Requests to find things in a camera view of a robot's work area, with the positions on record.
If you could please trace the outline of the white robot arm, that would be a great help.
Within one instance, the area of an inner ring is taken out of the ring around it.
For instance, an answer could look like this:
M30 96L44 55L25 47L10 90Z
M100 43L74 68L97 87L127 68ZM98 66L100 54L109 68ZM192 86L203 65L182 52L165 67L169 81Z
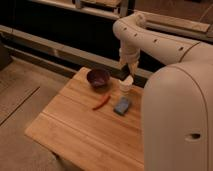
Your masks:
M145 171L213 171L213 45L148 30L140 12L113 32L131 71L141 52L164 64L142 95Z

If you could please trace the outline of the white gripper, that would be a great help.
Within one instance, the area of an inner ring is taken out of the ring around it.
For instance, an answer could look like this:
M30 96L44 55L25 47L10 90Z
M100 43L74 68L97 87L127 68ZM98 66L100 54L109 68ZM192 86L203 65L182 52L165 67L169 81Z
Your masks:
M126 42L121 42L119 56L119 67L123 68L126 64L129 64L130 74L134 76L138 68L137 61L140 57L140 49Z

